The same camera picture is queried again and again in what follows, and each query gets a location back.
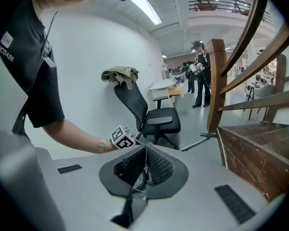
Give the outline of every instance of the black chair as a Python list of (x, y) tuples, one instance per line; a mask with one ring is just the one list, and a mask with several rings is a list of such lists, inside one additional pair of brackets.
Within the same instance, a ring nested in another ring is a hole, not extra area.
[(136, 118), (136, 127), (138, 130), (137, 139), (143, 134), (154, 135), (153, 144), (156, 144), (159, 138), (163, 137), (166, 141), (178, 149), (178, 146), (171, 142), (165, 134), (178, 133), (181, 130), (181, 124), (177, 111), (174, 108), (160, 108), (161, 101), (168, 97), (156, 98), (153, 101), (158, 103), (158, 108), (150, 110), (148, 113), (148, 104), (140, 93), (138, 86), (132, 82), (132, 89), (128, 90), (123, 82), (114, 87), (116, 96), (133, 113)]

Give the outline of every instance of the black pants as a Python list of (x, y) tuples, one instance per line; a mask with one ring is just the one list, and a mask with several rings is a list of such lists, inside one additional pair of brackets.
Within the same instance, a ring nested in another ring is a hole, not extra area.
[(188, 92), (190, 91), (195, 93), (195, 78), (191, 78), (191, 80), (188, 81)]
[(211, 93), (210, 93), (210, 88), (208, 86), (210, 86), (210, 83), (211, 83), (211, 75), (203, 75), (203, 73), (199, 73), (197, 77), (197, 83), (198, 83), (198, 94), (197, 94), (195, 105), (202, 105), (203, 86), (205, 89), (204, 103), (210, 104)]

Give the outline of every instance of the black and white cube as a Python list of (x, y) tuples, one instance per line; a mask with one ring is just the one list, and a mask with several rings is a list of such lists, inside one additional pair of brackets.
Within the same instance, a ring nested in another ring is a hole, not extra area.
[(118, 149), (124, 149), (136, 144), (131, 134), (121, 125), (110, 134), (110, 137), (112, 144)]

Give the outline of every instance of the chair seat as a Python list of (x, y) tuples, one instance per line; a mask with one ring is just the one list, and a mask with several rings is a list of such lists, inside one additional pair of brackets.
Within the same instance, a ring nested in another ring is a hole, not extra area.
[(179, 116), (175, 108), (162, 108), (162, 109), (150, 110), (146, 114), (143, 129), (142, 129), (143, 134), (154, 135), (155, 126), (148, 125), (147, 124), (148, 119), (167, 117), (167, 116), (172, 116), (172, 122), (169, 124), (160, 126), (160, 132), (163, 134), (180, 132), (181, 123), (180, 123)]

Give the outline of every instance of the watch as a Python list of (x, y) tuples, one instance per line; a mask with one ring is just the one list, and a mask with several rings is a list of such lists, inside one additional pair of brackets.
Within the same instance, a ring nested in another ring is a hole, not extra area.
[(106, 140), (101, 139), (101, 142), (98, 145), (98, 154), (103, 153), (105, 151), (105, 147), (106, 147)]

